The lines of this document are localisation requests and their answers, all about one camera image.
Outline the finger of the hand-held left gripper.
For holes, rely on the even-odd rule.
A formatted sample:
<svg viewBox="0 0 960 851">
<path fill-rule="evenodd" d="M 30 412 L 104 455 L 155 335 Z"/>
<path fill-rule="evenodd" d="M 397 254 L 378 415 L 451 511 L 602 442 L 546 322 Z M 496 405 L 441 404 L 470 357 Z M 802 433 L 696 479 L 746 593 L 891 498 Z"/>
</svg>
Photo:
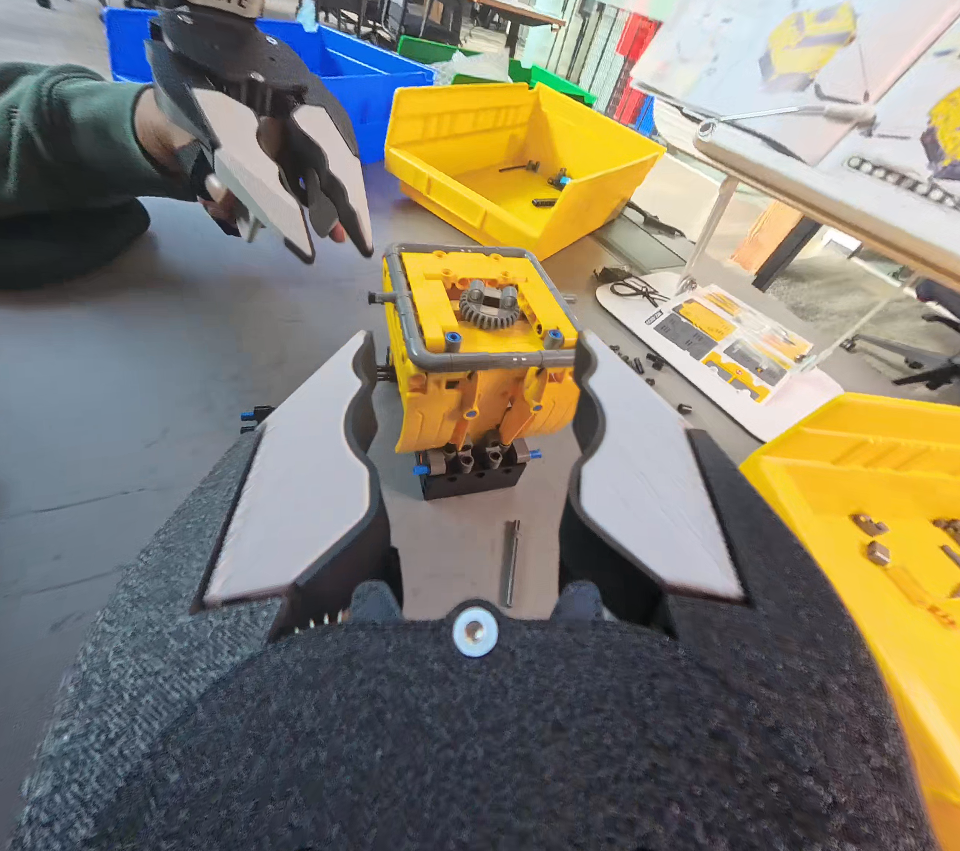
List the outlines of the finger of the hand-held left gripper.
<svg viewBox="0 0 960 851">
<path fill-rule="evenodd" d="M 305 212 L 259 142 L 258 116 L 215 89 L 194 89 L 194 97 L 217 141 L 213 147 L 216 177 L 245 206 L 252 221 L 278 233 L 295 257 L 312 265 L 316 252 Z"/>
<path fill-rule="evenodd" d="M 311 236 L 351 243 L 364 258 L 373 257 L 362 163 L 346 116 L 304 103 L 285 116 L 260 117 L 258 142 L 275 161 Z"/>
</svg>

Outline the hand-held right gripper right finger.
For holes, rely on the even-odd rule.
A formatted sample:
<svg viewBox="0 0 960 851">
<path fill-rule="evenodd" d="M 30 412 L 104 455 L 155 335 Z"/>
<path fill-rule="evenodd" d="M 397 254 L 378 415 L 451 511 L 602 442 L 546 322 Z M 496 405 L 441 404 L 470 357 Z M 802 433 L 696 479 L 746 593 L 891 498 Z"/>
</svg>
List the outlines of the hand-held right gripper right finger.
<svg viewBox="0 0 960 851">
<path fill-rule="evenodd" d="M 580 333 L 573 370 L 580 455 L 570 500 L 580 519 L 664 590 L 743 601 L 681 414 L 593 331 Z"/>
</svg>

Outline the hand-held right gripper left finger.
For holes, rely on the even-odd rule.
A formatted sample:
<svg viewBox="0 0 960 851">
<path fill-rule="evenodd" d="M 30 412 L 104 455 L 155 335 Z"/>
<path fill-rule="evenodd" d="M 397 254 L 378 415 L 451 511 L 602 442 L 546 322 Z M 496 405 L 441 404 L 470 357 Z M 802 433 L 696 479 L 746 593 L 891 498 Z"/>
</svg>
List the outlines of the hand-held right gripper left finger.
<svg viewBox="0 0 960 851">
<path fill-rule="evenodd" d="M 369 456 L 377 381 L 374 337 L 358 331 L 258 425 L 203 605 L 348 605 L 386 574 L 390 523 Z"/>
</svg>

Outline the yellow lego vehicle model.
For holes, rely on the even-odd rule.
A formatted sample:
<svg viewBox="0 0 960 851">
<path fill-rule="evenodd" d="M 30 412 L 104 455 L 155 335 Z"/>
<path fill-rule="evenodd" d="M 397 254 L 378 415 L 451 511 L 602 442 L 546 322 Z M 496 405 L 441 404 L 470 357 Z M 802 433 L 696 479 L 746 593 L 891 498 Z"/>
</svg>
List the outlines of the yellow lego vehicle model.
<svg viewBox="0 0 960 851">
<path fill-rule="evenodd" d="M 423 499 L 515 488 L 579 403 L 570 302 L 516 247 L 400 242 L 381 274 L 368 294 L 389 333 L 378 379 L 397 387 L 395 451 L 414 456 Z"/>
</svg>

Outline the person's left forearm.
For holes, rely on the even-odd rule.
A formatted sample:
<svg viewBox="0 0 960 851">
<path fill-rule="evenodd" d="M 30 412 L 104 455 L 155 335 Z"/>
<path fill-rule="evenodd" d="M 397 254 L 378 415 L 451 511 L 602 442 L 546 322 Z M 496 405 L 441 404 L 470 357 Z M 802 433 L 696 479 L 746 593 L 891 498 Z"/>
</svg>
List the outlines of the person's left forearm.
<svg viewBox="0 0 960 851">
<path fill-rule="evenodd" d="M 3 218 L 195 195 L 141 142 L 136 113 L 152 84 L 79 65 L 1 65 Z"/>
</svg>

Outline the pile of small lego pins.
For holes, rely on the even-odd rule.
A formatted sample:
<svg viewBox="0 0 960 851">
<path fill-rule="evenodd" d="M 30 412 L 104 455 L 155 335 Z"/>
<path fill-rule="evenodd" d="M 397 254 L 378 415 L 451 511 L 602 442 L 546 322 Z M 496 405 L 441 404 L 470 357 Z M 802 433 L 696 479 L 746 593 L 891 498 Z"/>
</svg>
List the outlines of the pile of small lego pins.
<svg viewBox="0 0 960 851">
<path fill-rule="evenodd" d="M 656 390 L 659 387 L 659 376 L 662 376 L 668 370 L 668 364 L 660 354 L 647 352 L 645 356 L 640 356 L 639 354 L 625 352 L 616 343 L 609 343 L 607 346 L 637 376 L 641 377 L 649 388 Z"/>
</svg>

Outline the dark grey lego axle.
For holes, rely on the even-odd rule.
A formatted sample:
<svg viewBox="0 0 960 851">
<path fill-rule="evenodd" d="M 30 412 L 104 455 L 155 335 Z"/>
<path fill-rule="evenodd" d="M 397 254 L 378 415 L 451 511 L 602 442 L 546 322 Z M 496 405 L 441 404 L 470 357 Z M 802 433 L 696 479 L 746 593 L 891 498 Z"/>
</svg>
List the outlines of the dark grey lego axle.
<svg viewBox="0 0 960 851">
<path fill-rule="evenodd" d="M 519 519 L 507 521 L 503 540 L 499 590 L 499 605 L 504 609 L 510 609 L 514 606 L 521 537 L 521 521 Z"/>
</svg>

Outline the lego sticker sheet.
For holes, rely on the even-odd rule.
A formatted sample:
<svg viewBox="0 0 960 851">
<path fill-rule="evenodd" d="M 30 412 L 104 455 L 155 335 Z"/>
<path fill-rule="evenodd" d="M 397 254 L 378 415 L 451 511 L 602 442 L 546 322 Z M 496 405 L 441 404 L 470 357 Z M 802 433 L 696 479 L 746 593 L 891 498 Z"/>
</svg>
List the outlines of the lego sticker sheet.
<svg viewBox="0 0 960 851">
<path fill-rule="evenodd" d="M 726 389 L 757 404 L 781 388 L 813 347 L 715 284 L 665 300 L 643 326 L 658 346 L 673 346 Z"/>
</svg>

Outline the pile of mixed lego parts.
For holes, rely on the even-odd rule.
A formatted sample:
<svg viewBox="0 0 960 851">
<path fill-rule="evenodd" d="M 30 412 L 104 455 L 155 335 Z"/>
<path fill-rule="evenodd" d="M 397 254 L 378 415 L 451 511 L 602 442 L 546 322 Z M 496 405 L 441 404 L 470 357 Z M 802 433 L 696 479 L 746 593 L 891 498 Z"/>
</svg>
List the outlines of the pile of mixed lego parts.
<svg viewBox="0 0 960 851">
<path fill-rule="evenodd" d="M 894 531 L 887 522 L 866 513 L 849 516 L 864 533 L 864 557 L 909 605 L 958 629 L 959 521 L 939 517 L 922 521 L 919 530 Z"/>
</svg>

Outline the lego instruction booklet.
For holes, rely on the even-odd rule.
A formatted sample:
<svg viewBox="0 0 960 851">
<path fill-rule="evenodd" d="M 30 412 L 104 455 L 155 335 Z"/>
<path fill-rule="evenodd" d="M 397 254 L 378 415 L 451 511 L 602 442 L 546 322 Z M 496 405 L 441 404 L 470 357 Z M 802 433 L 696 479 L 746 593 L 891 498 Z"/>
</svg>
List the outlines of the lego instruction booklet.
<svg viewBox="0 0 960 851">
<path fill-rule="evenodd" d="M 632 78 L 810 167 L 958 209 L 958 0 L 680 0 Z"/>
</svg>

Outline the person's left hand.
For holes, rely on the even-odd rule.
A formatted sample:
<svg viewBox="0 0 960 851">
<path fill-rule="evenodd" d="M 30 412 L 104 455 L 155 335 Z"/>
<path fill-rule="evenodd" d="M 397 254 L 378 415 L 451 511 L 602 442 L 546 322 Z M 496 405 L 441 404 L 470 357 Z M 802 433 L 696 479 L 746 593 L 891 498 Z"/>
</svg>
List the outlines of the person's left hand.
<svg viewBox="0 0 960 851">
<path fill-rule="evenodd" d="M 223 233 L 239 237 L 237 198 L 215 174 L 208 175 L 201 185 L 194 169 L 187 168 L 187 160 L 204 156 L 199 142 L 163 113 L 153 85 L 147 85 L 138 97 L 133 110 L 133 128 L 150 160 L 174 178 L 182 190 L 195 197 Z"/>
</svg>

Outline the blue plastic bin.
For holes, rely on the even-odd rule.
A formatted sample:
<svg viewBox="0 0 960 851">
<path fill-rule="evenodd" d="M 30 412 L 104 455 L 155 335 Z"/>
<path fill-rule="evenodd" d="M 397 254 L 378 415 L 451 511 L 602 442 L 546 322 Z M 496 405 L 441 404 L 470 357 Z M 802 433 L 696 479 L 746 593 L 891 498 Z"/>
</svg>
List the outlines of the blue plastic bin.
<svg viewBox="0 0 960 851">
<path fill-rule="evenodd" d="M 270 18 L 259 18 L 257 26 L 286 43 L 342 104 L 364 166 L 383 161 L 396 90 L 434 84 L 429 66 L 348 33 L 325 26 L 308 31 L 296 21 Z"/>
<path fill-rule="evenodd" d="M 151 24 L 157 17 L 158 12 L 152 9 L 101 9 L 108 64 L 114 81 L 134 84 L 153 81 L 146 43 L 151 39 Z"/>
</svg>

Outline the yellow plastic bin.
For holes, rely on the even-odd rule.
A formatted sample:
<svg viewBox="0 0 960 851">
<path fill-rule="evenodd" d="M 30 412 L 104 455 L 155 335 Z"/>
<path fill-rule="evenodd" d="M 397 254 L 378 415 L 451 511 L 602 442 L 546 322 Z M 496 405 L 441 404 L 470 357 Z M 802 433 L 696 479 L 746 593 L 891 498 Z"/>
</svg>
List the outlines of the yellow plastic bin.
<svg viewBox="0 0 960 851">
<path fill-rule="evenodd" d="M 612 221 L 666 149 L 545 85 L 398 89 L 385 166 L 401 191 L 480 245 L 540 261 Z M 539 173 L 500 168 L 540 162 Z M 547 179 L 566 168 L 558 191 Z M 531 205 L 556 197 L 551 209 Z"/>
</svg>

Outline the green plastic bin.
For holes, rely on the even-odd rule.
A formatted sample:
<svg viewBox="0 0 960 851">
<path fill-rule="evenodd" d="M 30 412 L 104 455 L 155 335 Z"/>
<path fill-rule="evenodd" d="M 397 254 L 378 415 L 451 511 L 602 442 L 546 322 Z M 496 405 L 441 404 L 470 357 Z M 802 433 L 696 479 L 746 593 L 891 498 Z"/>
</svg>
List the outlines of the green plastic bin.
<svg viewBox="0 0 960 851">
<path fill-rule="evenodd" d="M 522 65 L 519 59 L 510 57 L 508 61 L 508 74 L 513 83 L 526 84 L 530 88 L 544 85 L 575 101 L 582 102 L 588 108 L 593 108 L 596 102 L 596 95 L 539 65 L 527 67 Z"/>
<path fill-rule="evenodd" d="M 479 51 L 464 50 L 453 44 L 410 35 L 398 38 L 395 51 L 407 60 L 428 67 L 447 64 L 455 58 L 460 60 L 479 54 Z"/>
</svg>

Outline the clear plastic bag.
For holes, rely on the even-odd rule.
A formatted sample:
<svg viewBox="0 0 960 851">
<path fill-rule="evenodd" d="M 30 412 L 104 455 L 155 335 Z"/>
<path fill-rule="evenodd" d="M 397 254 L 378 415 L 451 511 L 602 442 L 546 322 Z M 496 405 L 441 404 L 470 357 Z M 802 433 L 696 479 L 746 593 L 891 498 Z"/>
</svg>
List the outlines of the clear plastic bag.
<svg viewBox="0 0 960 851">
<path fill-rule="evenodd" d="M 429 65 L 435 86 L 461 84 L 511 84 L 511 58 L 505 48 L 466 53 L 457 49 L 446 60 Z"/>
</svg>

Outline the yellow divided parts bin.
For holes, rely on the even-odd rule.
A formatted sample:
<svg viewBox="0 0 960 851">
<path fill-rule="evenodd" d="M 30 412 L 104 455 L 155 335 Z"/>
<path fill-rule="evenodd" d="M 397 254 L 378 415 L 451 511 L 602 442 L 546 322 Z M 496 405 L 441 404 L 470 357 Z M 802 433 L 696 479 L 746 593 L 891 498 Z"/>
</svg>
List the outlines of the yellow divided parts bin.
<svg viewBox="0 0 960 851">
<path fill-rule="evenodd" d="M 949 629 L 864 556 L 866 513 L 895 532 L 959 521 L 959 409 L 845 393 L 766 443 L 741 471 L 829 578 L 878 665 L 934 836 L 959 847 L 959 614 Z"/>
</svg>

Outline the dark flat panel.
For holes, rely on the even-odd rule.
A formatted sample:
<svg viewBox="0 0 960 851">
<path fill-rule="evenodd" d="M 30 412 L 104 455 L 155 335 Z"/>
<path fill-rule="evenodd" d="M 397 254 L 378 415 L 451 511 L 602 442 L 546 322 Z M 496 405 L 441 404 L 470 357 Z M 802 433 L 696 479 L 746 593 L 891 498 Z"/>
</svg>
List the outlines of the dark flat panel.
<svg viewBox="0 0 960 851">
<path fill-rule="evenodd" d="M 635 273 L 683 271 L 687 263 L 665 236 L 649 232 L 626 212 L 606 222 L 592 237 Z"/>
</svg>

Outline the black curved tool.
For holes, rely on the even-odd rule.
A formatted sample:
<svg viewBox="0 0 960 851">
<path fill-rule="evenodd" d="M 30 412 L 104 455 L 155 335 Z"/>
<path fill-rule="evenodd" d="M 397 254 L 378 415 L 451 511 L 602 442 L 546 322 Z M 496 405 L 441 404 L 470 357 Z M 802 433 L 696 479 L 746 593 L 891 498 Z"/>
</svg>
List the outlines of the black curved tool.
<svg viewBox="0 0 960 851">
<path fill-rule="evenodd" d="M 682 230 L 660 220 L 656 215 L 642 209 L 632 200 L 626 202 L 625 208 L 636 213 L 641 219 L 642 226 L 650 231 L 653 231 L 654 233 L 661 234 L 671 239 L 685 240 L 687 238 Z"/>
</svg>

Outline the stack of red bins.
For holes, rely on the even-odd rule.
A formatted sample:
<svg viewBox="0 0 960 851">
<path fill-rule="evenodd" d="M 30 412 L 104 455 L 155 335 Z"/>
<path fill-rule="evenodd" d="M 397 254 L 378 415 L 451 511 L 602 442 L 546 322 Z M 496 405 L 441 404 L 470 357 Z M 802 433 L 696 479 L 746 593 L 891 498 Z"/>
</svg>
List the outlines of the stack of red bins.
<svg viewBox="0 0 960 851">
<path fill-rule="evenodd" d="M 662 25 L 659 19 L 630 13 L 618 39 L 616 54 L 622 62 L 608 103 L 608 113 L 621 125 L 636 126 L 640 119 L 647 94 L 634 87 L 632 72 Z"/>
</svg>

